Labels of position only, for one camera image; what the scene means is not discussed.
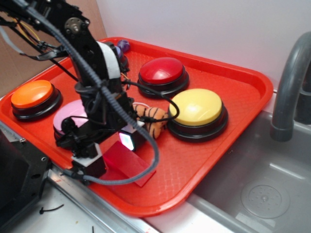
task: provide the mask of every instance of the cable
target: cable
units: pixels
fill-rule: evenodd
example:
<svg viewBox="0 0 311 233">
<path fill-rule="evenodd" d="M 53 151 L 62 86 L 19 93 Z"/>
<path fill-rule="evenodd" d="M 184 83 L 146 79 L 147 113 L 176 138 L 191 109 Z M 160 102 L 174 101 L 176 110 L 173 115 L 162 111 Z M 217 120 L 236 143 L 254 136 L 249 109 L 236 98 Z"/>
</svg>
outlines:
<svg viewBox="0 0 311 233">
<path fill-rule="evenodd" d="M 160 92 L 154 91 L 154 90 L 151 89 L 151 88 L 148 88 L 148 87 L 146 87 L 146 86 L 143 86 L 143 85 L 141 85 L 141 84 L 139 84 L 139 83 L 135 83 L 135 82 L 131 82 L 131 81 L 123 81 L 122 83 L 124 83 L 124 84 L 129 84 L 129 85 L 134 85 L 134 86 L 137 86 L 137 87 L 139 87 L 139 88 L 142 88 L 142 89 L 145 89 L 145 90 L 147 90 L 147 91 L 150 91 L 150 92 L 152 92 L 153 94 L 155 94 L 155 95 L 157 95 L 157 96 L 159 96 L 159 97 L 165 99 L 166 101 L 168 101 L 168 102 L 169 102 L 171 105 L 173 105 L 174 108 L 176 109 L 176 114 L 175 114 L 174 116 L 170 116 L 170 117 L 162 118 L 162 119 L 155 119 L 155 118 L 149 117 L 149 116 L 142 116 L 142 117 L 141 117 L 141 121 L 144 121 L 144 122 L 151 122 L 151 123 L 153 123 L 153 122 L 161 122 L 161 121 L 173 120 L 173 119 L 175 119 L 175 118 L 177 118 L 177 117 L 179 116 L 180 111 L 179 111 L 179 108 L 178 108 L 177 104 L 176 104 L 174 101 L 172 101 L 170 98 L 168 98 L 167 96 L 161 94 Z"/>
<path fill-rule="evenodd" d="M 38 36 L 27 24 L 25 24 L 25 23 L 23 23 L 23 22 L 17 22 L 17 24 L 18 24 L 18 25 L 20 26 L 20 28 L 21 28 L 28 36 L 30 36 L 33 40 L 35 40 L 37 43 L 38 43 L 38 42 L 41 42 L 39 36 Z M 27 31 L 26 28 L 28 28 L 28 30 L 31 31 L 31 33 L 34 35 L 34 37 L 33 37 L 33 35 L 31 35 L 31 34 Z"/>
<path fill-rule="evenodd" d="M 54 208 L 54 209 L 50 209 L 50 210 L 44 210 L 43 207 L 42 207 L 41 210 L 39 211 L 39 214 L 42 215 L 44 212 L 49 212 L 49 211 L 58 210 L 58 209 L 62 208 L 63 206 L 64 206 L 64 204 L 62 204 L 62 205 L 60 205 L 60 206 L 58 206 L 58 207 L 56 207 L 56 208 Z"/>
<path fill-rule="evenodd" d="M 135 120 L 133 120 L 119 105 L 117 100 L 112 96 L 109 89 L 102 84 L 102 80 L 99 78 L 99 76 L 95 73 L 95 71 L 90 67 L 90 65 L 83 59 L 83 57 L 77 52 L 77 50 L 71 45 L 71 43 L 61 34 L 61 32 L 53 26 L 48 20 L 46 20 L 41 14 L 39 14 L 33 7 L 29 6 L 29 3 L 27 3 L 24 0 L 13 0 L 17 5 L 22 7 L 30 16 L 36 18 L 39 20 L 40 23 L 42 23 L 53 35 L 54 37 L 66 48 L 67 52 L 71 55 L 73 60 L 80 65 L 80 67 L 83 69 L 83 71 L 89 75 L 89 77 L 93 80 L 93 82 L 96 84 L 96 86 L 100 89 L 101 93 L 105 96 L 105 98 L 108 100 L 108 102 L 111 104 L 112 108 L 120 115 L 121 118 L 123 118 L 124 121 L 126 121 L 128 124 L 132 125 L 153 147 L 154 149 L 154 159 L 152 161 L 152 164 L 144 170 L 142 173 L 125 179 L 125 180 L 116 180 L 116 181 L 104 181 L 100 180 L 98 178 L 83 175 L 82 179 L 104 184 L 104 185 L 117 185 L 117 184 L 128 184 L 135 182 L 136 180 L 144 177 L 148 173 L 152 172 L 157 164 L 159 163 L 159 149 L 157 147 L 156 141 L 148 134 L 148 132 L 140 127 Z M 72 171 L 65 169 L 64 171 L 65 175 L 72 176 Z"/>
<path fill-rule="evenodd" d="M 2 26 L 0 26 L 0 34 L 2 35 L 4 41 L 12 48 L 14 49 L 16 52 L 18 52 L 19 54 L 23 54 L 24 52 L 22 50 L 20 50 L 11 40 L 10 37 L 8 36 L 8 34 L 5 32 L 5 30 L 2 28 Z"/>
<path fill-rule="evenodd" d="M 91 119 L 91 118 L 89 118 L 89 117 L 86 117 L 86 116 L 69 116 L 69 118 L 81 118 L 81 119 L 87 119 L 87 120 L 89 120 L 89 121 L 93 122 L 94 124 L 98 124 L 98 125 L 105 125 L 104 123 L 101 123 L 101 122 L 99 122 L 99 121 L 95 121 L 95 120 L 93 120 L 93 119 Z"/>
<path fill-rule="evenodd" d="M 14 21 L 14 23 L 16 23 L 16 26 L 18 27 L 19 32 L 22 33 L 24 37 L 30 40 L 30 38 L 27 36 L 27 34 L 22 30 L 21 26 L 18 24 L 17 19 L 15 18 L 11 18 L 11 19 Z"/>
<path fill-rule="evenodd" d="M 136 105 L 142 105 L 146 108 L 150 108 L 150 106 L 148 104 L 145 104 L 145 103 L 141 103 L 141 102 L 134 102 L 133 105 L 136 104 Z"/>
<path fill-rule="evenodd" d="M 20 36 L 24 41 L 26 41 L 31 47 L 33 47 L 36 51 L 43 53 L 36 45 L 34 45 L 30 40 L 28 40 L 19 30 L 17 30 L 13 25 L 9 24 L 9 22 L 7 22 L 7 26 L 13 31 L 15 32 L 18 36 Z M 12 49 L 14 49 L 16 52 L 18 52 L 21 55 L 26 55 L 22 50 L 20 50 L 9 38 L 9 36 L 7 35 L 7 33 L 5 32 L 5 30 L 0 26 L 0 34 L 2 35 L 4 41 L 12 47 Z M 54 59 L 50 59 L 50 61 L 55 64 L 56 66 L 58 66 L 60 69 L 62 69 L 66 74 L 68 74 L 72 79 L 74 79 L 75 81 L 78 81 L 78 79 L 71 74 L 67 69 L 65 69 L 61 64 L 59 64 L 56 60 Z"/>
</svg>

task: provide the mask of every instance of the basketball plush toy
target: basketball plush toy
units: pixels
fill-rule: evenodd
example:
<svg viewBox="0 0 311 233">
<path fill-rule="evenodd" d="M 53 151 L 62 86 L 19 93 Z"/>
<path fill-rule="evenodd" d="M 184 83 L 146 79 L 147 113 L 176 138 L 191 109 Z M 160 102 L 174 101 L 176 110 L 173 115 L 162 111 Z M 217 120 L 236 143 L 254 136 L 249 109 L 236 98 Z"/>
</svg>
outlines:
<svg viewBox="0 0 311 233">
<path fill-rule="evenodd" d="M 138 120 L 144 119 L 144 117 L 150 117 L 151 119 L 165 119 L 168 118 L 168 114 L 161 108 L 156 107 L 145 107 L 145 105 L 141 104 L 133 104 L 135 111 L 137 112 Z M 150 134 L 151 137 L 157 139 L 161 132 L 165 129 L 167 121 L 159 121 L 159 122 L 148 122 L 145 120 L 146 130 Z"/>
</svg>

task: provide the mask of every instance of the plastic tray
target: plastic tray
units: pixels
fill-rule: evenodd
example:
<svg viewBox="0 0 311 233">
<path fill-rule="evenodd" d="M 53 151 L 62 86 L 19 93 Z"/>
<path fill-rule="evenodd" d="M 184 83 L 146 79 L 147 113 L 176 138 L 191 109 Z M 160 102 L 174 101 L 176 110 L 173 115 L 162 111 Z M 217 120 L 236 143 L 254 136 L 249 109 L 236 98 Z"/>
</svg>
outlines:
<svg viewBox="0 0 311 233">
<path fill-rule="evenodd" d="M 117 43 L 121 38 L 108 38 L 103 41 Z M 157 57 L 174 57 L 180 60 L 190 76 L 190 88 L 206 88 L 216 92 L 223 100 L 229 113 L 228 127 L 219 137 L 205 143 L 187 143 L 174 138 L 165 130 L 157 143 L 160 149 L 160 163 L 156 173 L 139 187 L 136 184 L 121 186 L 102 186 L 91 184 L 89 188 L 120 211 L 138 217 L 153 216 L 182 203 L 201 179 L 211 170 L 226 150 L 233 144 L 243 130 L 261 111 L 273 93 L 273 87 L 267 77 L 253 70 L 241 68 L 209 59 L 160 48 L 128 39 L 131 50 L 125 55 L 131 71 L 128 77 L 137 81 L 141 66 Z M 70 59 L 62 65 L 74 73 Z M 57 87 L 63 97 L 62 105 L 79 99 L 74 91 L 75 81 L 58 67 L 51 67 L 35 76 L 32 80 L 45 79 Z M 22 137 L 31 141 L 55 164 L 61 168 L 71 167 L 71 153 L 55 145 L 52 121 L 55 114 L 34 122 L 20 122 L 12 114 L 10 103 L 14 90 L 0 102 L 0 120 Z M 132 86 L 128 96 L 137 102 L 168 109 L 164 100 L 153 100 L 139 94 Z M 119 137 L 115 134 L 101 143 L 103 153 Z M 144 161 L 150 163 L 153 150 L 148 143 L 136 151 Z M 105 179 L 123 177 L 109 169 Z"/>
</svg>

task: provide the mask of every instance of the black zip tie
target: black zip tie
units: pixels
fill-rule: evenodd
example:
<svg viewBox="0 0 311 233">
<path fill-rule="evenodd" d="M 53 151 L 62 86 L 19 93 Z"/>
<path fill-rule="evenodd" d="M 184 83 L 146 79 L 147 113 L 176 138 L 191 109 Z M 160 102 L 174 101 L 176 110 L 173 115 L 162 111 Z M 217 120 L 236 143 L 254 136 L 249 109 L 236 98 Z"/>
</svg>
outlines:
<svg viewBox="0 0 311 233">
<path fill-rule="evenodd" d="M 141 116 L 139 118 L 139 120 L 141 122 L 146 122 L 146 123 L 155 123 L 155 122 L 158 122 L 157 119 L 153 118 L 153 117 L 150 117 L 150 116 Z"/>
<path fill-rule="evenodd" d="M 42 208 L 41 208 L 41 210 L 39 211 L 39 214 L 41 214 L 41 215 L 42 215 L 44 212 L 58 210 L 58 209 L 62 208 L 63 206 L 64 206 L 64 204 L 62 204 L 62 205 L 58 206 L 58 207 L 57 207 L 57 208 L 55 208 L 55 209 L 51 209 L 51 210 L 43 210 L 43 207 L 42 207 Z"/>
</svg>

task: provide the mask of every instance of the faucet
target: faucet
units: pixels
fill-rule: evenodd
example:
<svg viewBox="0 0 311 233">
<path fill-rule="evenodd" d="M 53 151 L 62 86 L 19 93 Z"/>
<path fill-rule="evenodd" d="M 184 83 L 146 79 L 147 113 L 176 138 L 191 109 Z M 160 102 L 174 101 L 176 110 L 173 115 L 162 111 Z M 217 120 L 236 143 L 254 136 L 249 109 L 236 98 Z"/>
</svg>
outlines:
<svg viewBox="0 0 311 233">
<path fill-rule="evenodd" d="M 311 124 L 311 32 L 296 41 L 278 86 L 270 136 L 289 141 L 295 121 Z"/>
</svg>

